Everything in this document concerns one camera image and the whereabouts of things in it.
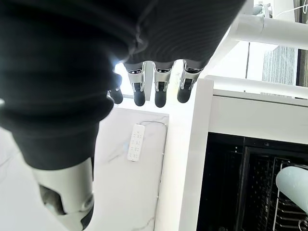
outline white panel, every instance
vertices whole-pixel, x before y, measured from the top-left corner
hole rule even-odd
[[[197,228],[213,86],[211,80],[198,80],[179,231]]]
[[[209,131],[308,144],[308,108],[214,96]]]

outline white pipe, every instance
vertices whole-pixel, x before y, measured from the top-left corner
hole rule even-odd
[[[308,88],[300,86],[220,76],[206,76],[205,79],[213,80],[215,89],[231,87],[238,91],[257,91],[308,99]]]
[[[285,167],[276,177],[276,185],[289,199],[308,213],[308,171],[300,167]]]
[[[235,40],[308,50],[308,25],[303,23],[242,14],[231,36]]]

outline white robotic forearm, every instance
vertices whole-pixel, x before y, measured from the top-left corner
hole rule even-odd
[[[68,230],[84,230],[94,209],[91,159],[65,169],[32,171],[46,208]]]

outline gray vein marble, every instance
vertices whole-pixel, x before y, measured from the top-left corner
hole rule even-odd
[[[139,122],[138,124],[144,125],[145,127],[147,127],[148,125],[150,125],[152,123],[161,123],[162,125],[164,125],[165,122],[163,122],[163,120],[166,119],[166,118],[168,118],[168,116],[163,116],[161,118],[154,119],[154,120],[144,120],[144,121]],[[147,136],[145,136],[143,140],[146,140],[153,135],[154,135],[154,133],[150,133]],[[110,154],[107,157],[107,161],[105,161],[105,164],[108,164],[108,163],[112,162],[113,160],[117,159],[118,157],[126,154],[127,151],[128,151],[129,141],[130,141],[130,137],[128,137],[127,139],[125,139],[124,141],[119,143],[119,145],[117,145],[117,147],[113,151],[110,152]]]
[[[16,154],[20,152],[14,152],[14,150],[10,150],[6,157],[3,159],[0,159],[0,184],[5,180],[7,177],[7,170],[10,165],[10,162],[15,157]]]
[[[140,231],[140,230],[144,230],[145,228],[147,228],[147,227],[150,225],[150,222],[151,222],[152,220],[154,220],[154,218],[155,218],[155,217],[151,217],[151,218],[148,220],[148,222],[147,222],[144,226],[142,226],[142,227],[140,227],[140,228],[133,228],[131,231]]]

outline oven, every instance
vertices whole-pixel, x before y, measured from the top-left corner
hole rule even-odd
[[[275,183],[287,166],[308,169],[308,145],[209,133],[197,230],[308,231]]]

